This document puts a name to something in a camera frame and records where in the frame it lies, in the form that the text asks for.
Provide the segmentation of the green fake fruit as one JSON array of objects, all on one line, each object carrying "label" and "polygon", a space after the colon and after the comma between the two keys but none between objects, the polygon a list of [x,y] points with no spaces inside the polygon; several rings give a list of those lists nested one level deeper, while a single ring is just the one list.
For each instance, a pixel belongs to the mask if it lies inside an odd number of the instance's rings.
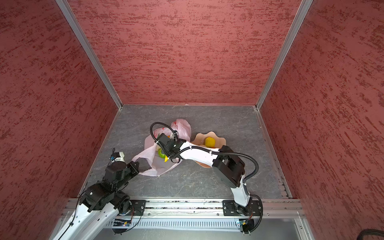
[{"label": "green fake fruit", "polygon": [[159,150],[158,150],[158,155],[159,155],[159,157],[162,158],[162,159],[165,159],[165,158],[167,157],[166,154],[163,153],[162,149],[159,149]]}]

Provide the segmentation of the pink plastic bag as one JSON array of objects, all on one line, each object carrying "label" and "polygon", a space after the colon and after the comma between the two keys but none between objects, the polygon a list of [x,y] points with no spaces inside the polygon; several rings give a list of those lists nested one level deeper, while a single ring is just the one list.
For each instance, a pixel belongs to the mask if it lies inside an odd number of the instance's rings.
[{"label": "pink plastic bag", "polygon": [[174,131],[178,133],[180,139],[187,141],[191,140],[192,129],[187,120],[176,119],[171,123],[170,127],[165,127],[160,124],[155,124],[150,128],[150,135],[145,139],[145,149],[141,153],[133,157],[133,162],[139,162],[140,164],[146,164],[145,167],[140,168],[140,174],[149,177],[158,177],[172,169],[174,169],[182,160],[179,158],[168,160],[165,163],[165,159],[162,159],[158,155],[158,150],[161,149],[154,138],[157,138],[160,134],[173,138]]}]

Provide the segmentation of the yellow fake lemon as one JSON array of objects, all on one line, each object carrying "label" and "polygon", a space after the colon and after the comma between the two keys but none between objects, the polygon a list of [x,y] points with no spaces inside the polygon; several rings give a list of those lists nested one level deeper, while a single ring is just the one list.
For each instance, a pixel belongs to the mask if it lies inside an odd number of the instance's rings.
[{"label": "yellow fake lemon", "polygon": [[207,148],[214,148],[215,145],[216,145],[216,140],[214,138],[212,138],[212,137],[207,137],[207,138],[205,138],[204,145]]}]

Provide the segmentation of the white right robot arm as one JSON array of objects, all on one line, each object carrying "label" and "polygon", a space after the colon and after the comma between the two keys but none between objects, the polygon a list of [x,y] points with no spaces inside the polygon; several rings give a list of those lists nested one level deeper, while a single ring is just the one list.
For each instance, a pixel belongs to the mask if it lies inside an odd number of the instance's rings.
[{"label": "white right robot arm", "polygon": [[249,155],[234,152],[228,146],[212,149],[194,145],[184,139],[160,134],[152,135],[154,142],[169,160],[192,160],[213,168],[215,174],[234,196],[233,211],[241,216],[251,216],[256,210],[251,203],[247,180],[259,171],[258,162]]}]

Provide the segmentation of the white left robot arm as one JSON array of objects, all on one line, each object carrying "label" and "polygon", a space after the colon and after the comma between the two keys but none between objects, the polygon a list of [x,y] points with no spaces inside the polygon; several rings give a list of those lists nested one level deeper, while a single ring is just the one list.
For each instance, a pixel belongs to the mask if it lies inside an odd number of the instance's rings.
[{"label": "white left robot arm", "polygon": [[117,161],[107,166],[103,179],[84,191],[54,239],[92,240],[115,217],[128,215],[132,220],[135,207],[123,189],[139,172],[138,162]]}]

